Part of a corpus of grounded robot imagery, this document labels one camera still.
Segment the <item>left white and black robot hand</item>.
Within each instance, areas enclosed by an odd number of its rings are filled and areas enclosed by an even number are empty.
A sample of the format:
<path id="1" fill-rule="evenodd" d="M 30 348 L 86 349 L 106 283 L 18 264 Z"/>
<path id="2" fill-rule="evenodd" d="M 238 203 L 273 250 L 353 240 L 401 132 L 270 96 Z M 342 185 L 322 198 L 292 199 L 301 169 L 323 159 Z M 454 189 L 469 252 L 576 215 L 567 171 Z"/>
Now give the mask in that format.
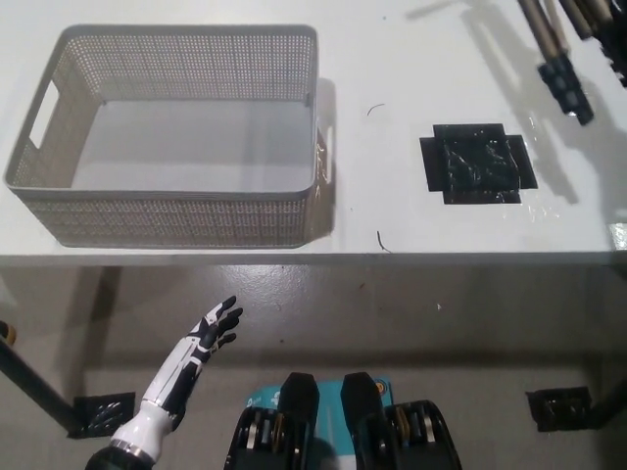
<path id="1" fill-rule="evenodd" d="M 203 367 L 225 345 L 236 339 L 242 307 L 231 296 L 207 312 L 178 341 L 149 385 L 142 401 L 178 417 L 185 408 Z"/>

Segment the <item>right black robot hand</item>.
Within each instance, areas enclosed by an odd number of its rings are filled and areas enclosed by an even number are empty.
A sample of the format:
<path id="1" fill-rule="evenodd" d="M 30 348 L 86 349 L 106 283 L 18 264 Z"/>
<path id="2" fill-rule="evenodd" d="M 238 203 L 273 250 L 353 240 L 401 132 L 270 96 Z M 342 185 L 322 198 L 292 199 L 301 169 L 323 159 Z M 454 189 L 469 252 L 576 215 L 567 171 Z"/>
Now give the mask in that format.
<path id="1" fill-rule="evenodd" d="M 601 45 L 603 55 L 623 88 L 627 87 L 626 73 L 626 42 L 618 41 L 603 43 Z"/>

